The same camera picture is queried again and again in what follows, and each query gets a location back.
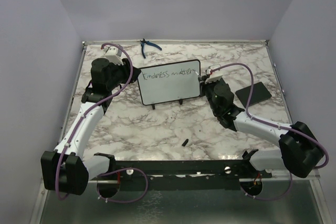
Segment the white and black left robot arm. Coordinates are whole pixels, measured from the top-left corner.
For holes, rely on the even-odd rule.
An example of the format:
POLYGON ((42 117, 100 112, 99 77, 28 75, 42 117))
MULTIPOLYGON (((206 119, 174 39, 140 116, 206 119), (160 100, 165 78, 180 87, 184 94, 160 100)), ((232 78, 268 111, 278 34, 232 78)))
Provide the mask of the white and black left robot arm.
POLYGON ((101 175, 110 179, 116 172, 116 161, 110 154, 95 154, 84 161, 83 153, 88 141, 105 115, 112 99, 127 84, 137 80, 141 70, 128 58, 118 63, 106 58, 91 63, 91 80, 81 98, 81 106, 68 133, 53 151, 45 151, 40 159, 44 186, 66 195, 81 195, 88 181, 101 175))

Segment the black framed whiteboard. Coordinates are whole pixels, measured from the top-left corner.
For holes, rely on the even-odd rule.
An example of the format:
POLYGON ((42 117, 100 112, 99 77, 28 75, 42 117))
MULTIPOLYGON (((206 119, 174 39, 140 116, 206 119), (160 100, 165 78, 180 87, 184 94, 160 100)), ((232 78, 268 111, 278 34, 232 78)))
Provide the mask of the black framed whiteboard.
POLYGON ((200 96, 199 60, 142 67, 138 77, 143 105, 155 105, 200 96))

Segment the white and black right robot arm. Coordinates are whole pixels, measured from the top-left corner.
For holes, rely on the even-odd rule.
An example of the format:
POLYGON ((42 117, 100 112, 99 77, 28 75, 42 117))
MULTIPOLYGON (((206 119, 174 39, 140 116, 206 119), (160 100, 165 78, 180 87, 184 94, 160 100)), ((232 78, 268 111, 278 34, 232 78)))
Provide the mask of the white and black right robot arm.
POLYGON ((308 126, 302 122, 281 124, 259 119, 234 104, 234 94, 221 77, 199 78, 201 96, 205 96, 221 126, 235 132, 251 134, 277 146, 277 150, 255 153, 241 164, 246 177, 260 170, 287 169, 305 178, 327 155, 308 126))

